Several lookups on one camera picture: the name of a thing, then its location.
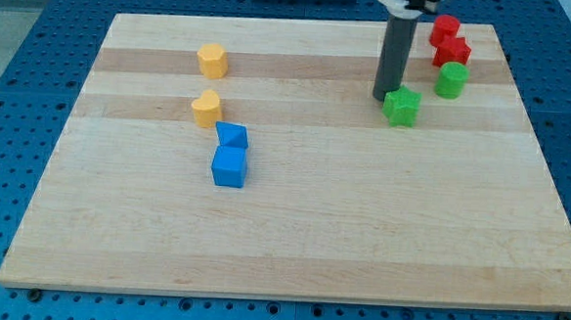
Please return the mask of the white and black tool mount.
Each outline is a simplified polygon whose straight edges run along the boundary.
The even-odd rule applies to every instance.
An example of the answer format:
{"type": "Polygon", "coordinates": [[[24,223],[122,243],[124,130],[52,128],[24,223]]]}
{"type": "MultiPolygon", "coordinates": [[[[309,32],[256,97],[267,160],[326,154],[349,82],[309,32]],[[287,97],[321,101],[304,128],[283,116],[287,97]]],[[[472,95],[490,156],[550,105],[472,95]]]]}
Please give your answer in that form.
{"type": "Polygon", "coordinates": [[[448,0],[377,0],[393,17],[417,18],[422,15],[434,15],[439,6],[448,0]]]}

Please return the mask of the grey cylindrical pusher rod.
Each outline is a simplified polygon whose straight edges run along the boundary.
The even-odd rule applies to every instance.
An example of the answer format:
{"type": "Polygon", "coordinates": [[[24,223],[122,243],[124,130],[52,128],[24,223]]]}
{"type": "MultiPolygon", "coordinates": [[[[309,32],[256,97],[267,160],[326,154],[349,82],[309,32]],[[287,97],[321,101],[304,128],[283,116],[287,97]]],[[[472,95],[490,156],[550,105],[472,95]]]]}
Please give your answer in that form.
{"type": "Polygon", "coordinates": [[[387,93],[401,87],[417,24],[417,18],[405,20],[390,15],[387,20],[373,84],[373,97],[380,102],[387,93]]]}

